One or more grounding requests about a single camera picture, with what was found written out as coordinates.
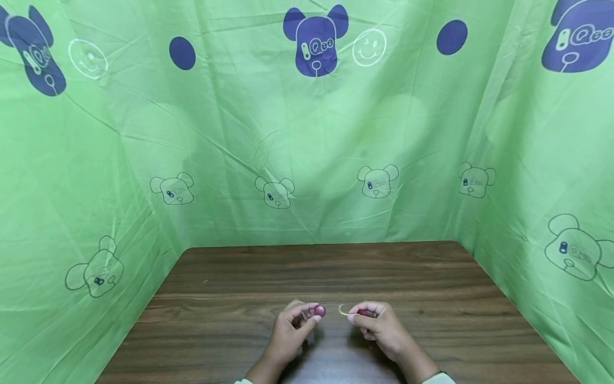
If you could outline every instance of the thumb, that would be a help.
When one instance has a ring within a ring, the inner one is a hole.
[[[362,316],[356,313],[353,315],[349,315],[348,320],[353,325],[361,328],[367,328],[369,331],[372,332],[377,332],[379,328],[378,320],[369,316]]]
[[[313,329],[316,327],[316,325],[320,322],[321,319],[322,317],[318,315],[309,318],[309,320],[305,322],[305,325],[297,330],[300,337],[303,339],[307,339],[307,336],[309,336],[311,331],[313,331]]]

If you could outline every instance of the green shower curtain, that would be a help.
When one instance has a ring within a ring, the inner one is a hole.
[[[614,382],[613,35],[613,0],[0,0],[0,382],[94,382],[190,247],[448,239]]]

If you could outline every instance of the smiley face print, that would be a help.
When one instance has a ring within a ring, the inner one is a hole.
[[[368,29],[354,40],[352,55],[359,66],[369,67],[377,64],[386,53],[386,35],[379,29]]]
[[[109,70],[103,51],[89,41],[74,39],[68,44],[68,55],[75,68],[90,79],[100,79]]]

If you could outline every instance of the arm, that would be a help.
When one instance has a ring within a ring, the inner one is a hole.
[[[407,333],[390,304],[362,302],[350,309],[349,314],[349,322],[360,327],[365,339],[376,342],[398,364],[408,383],[454,384]]]
[[[322,319],[313,313],[317,303],[295,300],[279,314],[262,356],[247,371],[243,384],[275,384],[281,372],[294,360],[303,342]]]

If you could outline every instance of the red bead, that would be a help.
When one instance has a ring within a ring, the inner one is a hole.
[[[326,315],[326,308],[321,305],[318,305],[316,308],[313,309],[313,313],[314,315],[324,317],[324,315]]]

